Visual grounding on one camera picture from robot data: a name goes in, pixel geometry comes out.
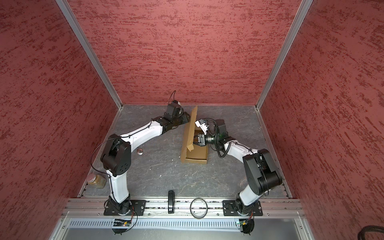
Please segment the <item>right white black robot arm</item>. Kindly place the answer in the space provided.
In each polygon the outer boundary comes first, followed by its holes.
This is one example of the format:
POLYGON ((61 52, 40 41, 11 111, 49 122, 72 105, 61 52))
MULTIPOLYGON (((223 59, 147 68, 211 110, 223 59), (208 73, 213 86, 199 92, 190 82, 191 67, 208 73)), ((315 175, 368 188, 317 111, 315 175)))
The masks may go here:
POLYGON ((251 149, 235 138, 219 133, 214 136, 209 133, 197 134, 194 145, 213 145, 220 158, 232 156, 243 163, 248 185, 237 194, 234 206, 240 215, 249 215, 262 196, 283 184, 283 178, 267 149, 251 149))

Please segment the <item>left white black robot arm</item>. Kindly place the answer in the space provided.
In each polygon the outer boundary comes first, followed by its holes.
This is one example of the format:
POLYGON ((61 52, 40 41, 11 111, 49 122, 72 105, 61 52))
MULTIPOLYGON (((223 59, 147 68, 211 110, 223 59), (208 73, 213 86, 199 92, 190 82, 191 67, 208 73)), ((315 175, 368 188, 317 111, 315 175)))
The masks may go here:
POLYGON ((127 185, 127 172, 132 163, 132 152, 147 141, 188 123, 191 116, 183 110, 165 113, 127 134, 112 134, 105 145, 100 161, 105 169, 111 193, 105 202, 105 216, 128 216, 135 213, 127 185))

